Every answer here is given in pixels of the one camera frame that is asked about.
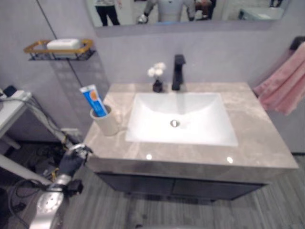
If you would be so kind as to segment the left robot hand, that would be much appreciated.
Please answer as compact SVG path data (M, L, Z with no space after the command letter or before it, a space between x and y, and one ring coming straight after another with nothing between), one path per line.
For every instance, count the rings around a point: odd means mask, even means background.
M60 161L58 175L73 177L78 169L86 164L88 155L92 153L93 150L84 143L68 148Z

